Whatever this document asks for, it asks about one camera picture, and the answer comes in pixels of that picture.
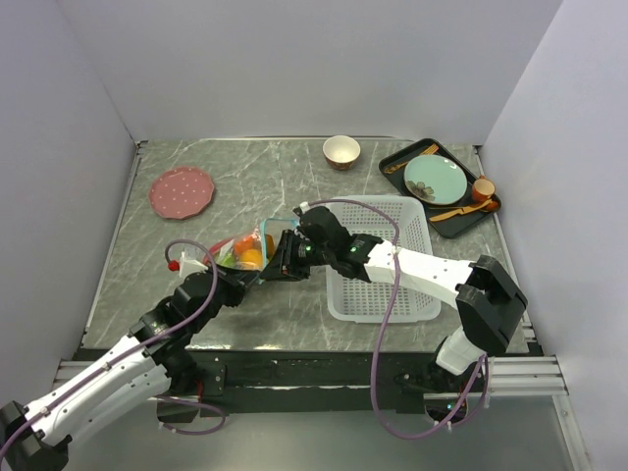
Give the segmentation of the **clear blue-zipper zip bag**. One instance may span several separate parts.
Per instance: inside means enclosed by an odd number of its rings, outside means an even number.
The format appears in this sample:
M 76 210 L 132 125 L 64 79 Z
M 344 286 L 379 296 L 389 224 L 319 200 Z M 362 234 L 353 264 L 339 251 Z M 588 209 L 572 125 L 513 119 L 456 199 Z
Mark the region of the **clear blue-zipper zip bag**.
M 215 243 L 210 253 L 224 268 L 262 271 L 275 255 L 283 231 L 296 226 L 295 218 L 267 218 L 253 229 Z

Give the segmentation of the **yellow orange persimmon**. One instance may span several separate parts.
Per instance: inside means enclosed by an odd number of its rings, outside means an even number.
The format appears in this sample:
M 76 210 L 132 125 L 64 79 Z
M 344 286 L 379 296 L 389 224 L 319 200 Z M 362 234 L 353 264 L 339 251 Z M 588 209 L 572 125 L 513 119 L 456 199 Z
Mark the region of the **yellow orange persimmon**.
M 238 257 L 238 263 L 246 270 L 261 270 L 264 263 L 264 257 L 259 249 L 254 248 L 243 252 Z

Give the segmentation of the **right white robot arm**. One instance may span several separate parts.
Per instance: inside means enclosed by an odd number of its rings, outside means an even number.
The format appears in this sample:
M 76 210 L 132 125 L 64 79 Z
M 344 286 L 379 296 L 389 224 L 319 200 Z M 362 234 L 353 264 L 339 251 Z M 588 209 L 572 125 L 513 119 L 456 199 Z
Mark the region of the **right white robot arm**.
M 424 293 L 454 308 L 461 325 L 438 348 L 431 383 L 451 391 L 481 357 L 506 352 L 527 309 L 527 298 L 494 258 L 452 260 L 400 247 L 395 240 L 353 234 L 326 202 L 295 208 L 298 222 L 282 233 L 261 272 L 265 282 L 305 280 L 315 266 L 329 266 L 348 280 L 381 283 Z

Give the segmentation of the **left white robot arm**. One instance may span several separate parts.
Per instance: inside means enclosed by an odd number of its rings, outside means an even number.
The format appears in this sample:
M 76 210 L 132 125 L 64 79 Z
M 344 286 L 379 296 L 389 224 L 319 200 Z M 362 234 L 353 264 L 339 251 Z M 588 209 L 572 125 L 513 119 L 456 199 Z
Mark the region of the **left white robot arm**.
M 187 392 L 199 375 L 186 350 L 192 337 L 222 307 L 240 305 L 258 277 L 231 269 L 187 276 L 63 386 L 27 405 L 7 403 L 1 409 L 2 461 L 13 470 L 61 470 L 80 433 L 151 396 Z

